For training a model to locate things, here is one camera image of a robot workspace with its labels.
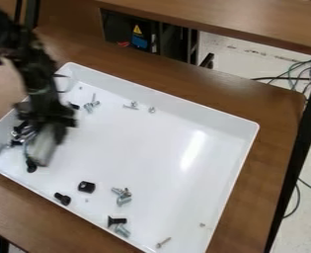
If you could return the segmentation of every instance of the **gray floor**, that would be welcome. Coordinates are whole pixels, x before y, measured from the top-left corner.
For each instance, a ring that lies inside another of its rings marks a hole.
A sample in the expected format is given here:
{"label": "gray floor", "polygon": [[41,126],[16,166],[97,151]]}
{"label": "gray floor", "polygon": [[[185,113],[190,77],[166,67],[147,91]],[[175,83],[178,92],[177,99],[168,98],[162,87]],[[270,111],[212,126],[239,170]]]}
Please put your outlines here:
{"label": "gray floor", "polygon": [[[216,70],[246,78],[276,76],[293,63],[292,59],[311,58],[310,55],[205,33],[201,34],[200,44],[199,59],[208,52],[213,52]],[[285,81],[275,82],[273,85],[289,87]],[[300,84],[299,90],[304,85],[305,83]],[[301,178],[311,184],[311,151]],[[301,183],[298,185],[301,191],[300,207],[293,216],[283,221],[272,253],[311,253],[311,190]],[[294,205],[295,196],[292,197],[289,208],[292,209]],[[10,252],[22,251],[11,246]]]}

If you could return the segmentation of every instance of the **warning sticker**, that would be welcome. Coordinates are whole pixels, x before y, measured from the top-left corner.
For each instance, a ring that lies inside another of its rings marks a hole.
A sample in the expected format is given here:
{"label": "warning sticker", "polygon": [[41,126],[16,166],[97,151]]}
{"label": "warning sticker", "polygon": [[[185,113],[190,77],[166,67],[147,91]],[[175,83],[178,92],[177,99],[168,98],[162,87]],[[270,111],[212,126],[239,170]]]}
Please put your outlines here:
{"label": "warning sticker", "polygon": [[133,32],[135,34],[137,34],[137,35],[140,35],[140,36],[142,35],[142,32],[141,32],[140,28],[137,25],[134,27]]}

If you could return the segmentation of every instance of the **white plastic tray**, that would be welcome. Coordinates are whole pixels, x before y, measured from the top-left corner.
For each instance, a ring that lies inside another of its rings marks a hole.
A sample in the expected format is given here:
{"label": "white plastic tray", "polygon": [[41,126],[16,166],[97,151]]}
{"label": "white plastic tray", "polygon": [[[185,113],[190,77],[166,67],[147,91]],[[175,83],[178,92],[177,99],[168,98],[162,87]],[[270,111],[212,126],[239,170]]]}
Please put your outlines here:
{"label": "white plastic tray", "polygon": [[[0,173],[57,205],[55,192],[70,196],[61,207],[114,235],[108,215],[127,217],[131,235],[121,239],[145,252],[204,252],[259,126],[75,63],[58,73],[70,77],[57,84],[72,87],[61,97],[81,106],[79,126],[69,129],[47,168],[29,174],[16,147],[0,154]],[[93,93],[101,106],[90,115],[82,106]],[[138,111],[122,107],[131,101]],[[0,143],[16,122],[13,111],[0,121]],[[83,180],[97,190],[78,192]],[[132,202],[119,208],[111,187],[128,187]]]}

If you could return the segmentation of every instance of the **wooden table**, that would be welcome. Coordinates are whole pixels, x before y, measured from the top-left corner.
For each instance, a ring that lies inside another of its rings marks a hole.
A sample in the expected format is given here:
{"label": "wooden table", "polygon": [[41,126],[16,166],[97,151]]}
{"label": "wooden table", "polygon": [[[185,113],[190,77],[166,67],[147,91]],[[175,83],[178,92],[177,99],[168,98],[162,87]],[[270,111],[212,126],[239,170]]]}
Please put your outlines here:
{"label": "wooden table", "polygon": [[[40,27],[48,52],[62,65],[74,61],[260,124],[207,252],[262,252],[297,126],[302,95],[191,66],[96,37]],[[14,73],[0,67],[0,118],[22,94]],[[0,235],[30,252],[138,252],[138,250],[0,176]]]}
{"label": "wooden table", "polygon": [[100,8],[311,54],[311,1],[97,0]]}

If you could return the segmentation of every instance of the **bolt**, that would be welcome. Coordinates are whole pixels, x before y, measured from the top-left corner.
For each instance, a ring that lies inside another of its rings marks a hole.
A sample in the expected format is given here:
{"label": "bolt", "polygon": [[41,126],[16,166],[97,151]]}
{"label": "bolt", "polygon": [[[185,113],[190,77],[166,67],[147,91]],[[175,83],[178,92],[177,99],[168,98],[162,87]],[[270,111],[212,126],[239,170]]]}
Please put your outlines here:
{"label": "bolt", "polygon": [[117,198],[117,205],[119,207],[122,207],[124,204],[127,204],[131,202],[131,197],[123,197],[123,196],[120,196]]}
{"label": "bolt", "polygon": [[94,101],[91,103],[92,107],[97,107],[100,105],[100,101]]}
{"label": "bolt", "polygon": [[128,108],[128,109],[138,110],[137,107],[129,107],[129,106],[127,106],[127,105],[123,105],[123,107],[124,107],[124,108]]}
{"label": "bolt", "polygon": [[125,229],[125,227],[122,224],[118,224],[115,230],[116,233],[128,238],[130,235],[130,232]]}
{"label": "bolt", "polygon": [[156,112],[155,107],[151,107],[148,109],[149,114],[154,114]]}
{"label": "bolt", "polygon": [[97,97],[97,94],[93,93],[93,96],[92,96],[92,104],[95,102],[96,97]]}
{"label": "bolt", "polygon": [[136,108],[137,107],[137,102],[136,101],[131,102],[130,106],[133,107],[133,108]]}
{"label": "bolt", "polygon": [[126,218],[112,218],[109,216],[108,227],[110,227],[113,224],[126,224],[126,222],[127,222]]}
{"label": "bolt", "polygon": [[61,195],[59,193],[55,193],[54,194],[54,197],[58,200],[61,201],[61,203],[64,205],[64,206],[68,206],[71,202],[71,198],[69,198],[68,196],[66,195]]}
{"label": "bolt", "polygon": [[158,244],[156,244],[156,248],[161,248],[163,246],[163,244],[166,244],[167,242],[169,242],[172,239],[172,237],[168,237],[167,239],[165,239],[162,242],[159,242]]}
{"label": "bolt", "polygon": [[84,109],[86,109],[87,113],[89,113],[89,114],[93,113],[93,107],[92,107],[91,103],[85,104]]}
{"label": "bolt", "polygon": [[119,196],[123,195],[123,190],[119,188],[112,188],[112,192],[118,194]]}

